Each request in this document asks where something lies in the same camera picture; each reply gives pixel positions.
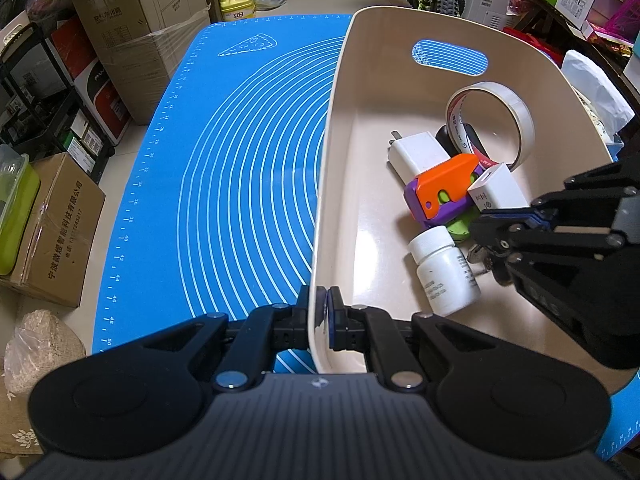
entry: pink basket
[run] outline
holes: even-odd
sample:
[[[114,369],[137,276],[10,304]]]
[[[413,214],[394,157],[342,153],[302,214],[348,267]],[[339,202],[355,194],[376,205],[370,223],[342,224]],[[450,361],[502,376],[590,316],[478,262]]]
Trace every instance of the pink basket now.
[[[640,32],[640,0],[625,0],[604,29],[633,43]]]

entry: yellow jug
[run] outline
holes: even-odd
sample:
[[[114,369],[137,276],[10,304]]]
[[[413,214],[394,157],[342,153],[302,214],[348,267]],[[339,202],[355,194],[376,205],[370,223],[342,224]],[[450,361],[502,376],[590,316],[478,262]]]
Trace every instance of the yellow jug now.
[[[254,18],[254,2],[252,0],[220,0],[222,18],[226,22]]]

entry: basket handle hole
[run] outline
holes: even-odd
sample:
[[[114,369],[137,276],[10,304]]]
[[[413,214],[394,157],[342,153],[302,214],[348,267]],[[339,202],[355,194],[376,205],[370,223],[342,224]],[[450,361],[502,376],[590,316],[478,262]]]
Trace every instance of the basket handle hole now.
[[[466,75],[482,75],[489,66],[489,60],[482,52],[442,41],[420,40],[411,54],[417,64]]]

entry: red box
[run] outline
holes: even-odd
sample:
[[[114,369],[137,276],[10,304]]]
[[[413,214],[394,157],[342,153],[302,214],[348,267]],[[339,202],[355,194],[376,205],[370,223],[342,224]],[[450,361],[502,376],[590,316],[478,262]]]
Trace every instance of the red box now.
[[[115,146],[120,142],[131,115],[98,60],[80,19],[74,16],[63,23],[52,33],[51,42],[82,100]]]

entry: green plastic container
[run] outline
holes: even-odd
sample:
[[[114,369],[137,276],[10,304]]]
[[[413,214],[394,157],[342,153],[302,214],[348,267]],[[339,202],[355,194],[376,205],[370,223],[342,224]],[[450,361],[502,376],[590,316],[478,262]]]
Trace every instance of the green plastic container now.
[[[29,164],[27,155],[18,155],[0,144],[0,274],[15,267],[24,228],[33,201],[40,188],[40,178]]]

